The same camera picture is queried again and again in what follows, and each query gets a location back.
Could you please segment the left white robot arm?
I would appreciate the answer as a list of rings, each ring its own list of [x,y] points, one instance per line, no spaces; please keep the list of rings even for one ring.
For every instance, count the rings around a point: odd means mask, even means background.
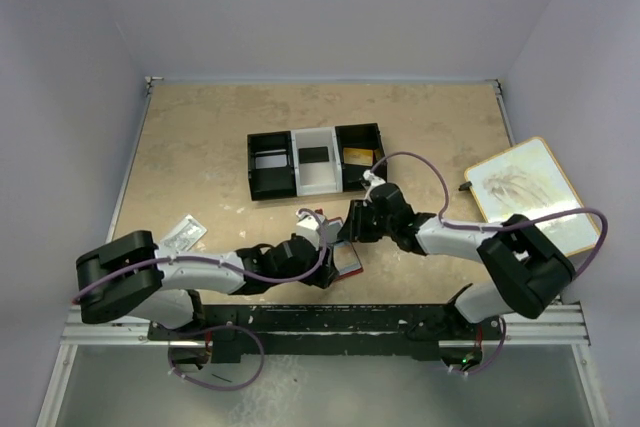
[[[339,276],[336,241],[334,230],[298,231],[275,246],[196,255],[161,249],[151,232],[139,230],[77,259],[73,302],[86,324],[131,315],[194,339],[206,325],[200,291],[252,296],[294,282],[326,289]]]

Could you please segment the black white three-compartment tray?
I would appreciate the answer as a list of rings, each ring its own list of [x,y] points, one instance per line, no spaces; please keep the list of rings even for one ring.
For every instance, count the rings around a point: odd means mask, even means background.
[[[253,201],[360,191],[364,172],[386,178],[376,123],[316,127],[247,136]]]

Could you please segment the red leather card holder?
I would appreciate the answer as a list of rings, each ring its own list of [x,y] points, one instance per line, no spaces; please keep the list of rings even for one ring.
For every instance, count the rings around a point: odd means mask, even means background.
[[[323,224],[326,227],[329,245],[331,247],[332,261],[338,272],[337,281],[343,280],[364,271],[364,267],[354,246],[338,238],[344,222],[341,217],[327,218],[322,209],[317,209]]]

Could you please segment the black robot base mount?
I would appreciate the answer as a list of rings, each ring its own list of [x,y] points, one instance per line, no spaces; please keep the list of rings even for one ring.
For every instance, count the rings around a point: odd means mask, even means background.
[[[239,362],[248,355],[409,357],[475,366],[483,347],[502,343],[497,316],[468,322],[452,303],[346,305],[200,305],[196,319],[149,328],[182,362]]]

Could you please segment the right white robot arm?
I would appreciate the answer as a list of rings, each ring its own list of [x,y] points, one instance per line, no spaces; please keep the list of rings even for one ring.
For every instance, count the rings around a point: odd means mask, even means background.
[[[514,214],[503,224],[461,222],[447,225],[434,213],[416,212],[400,188],[383,183],[363,200],[350,202],[338,238],[373,243],[390,238],[404,251],[478,262],[490,280],[471,285],[452,300],[446,330],[467,338],[480,322],[517,313],[535,319],[576,276],[569,259],[528,219]]]

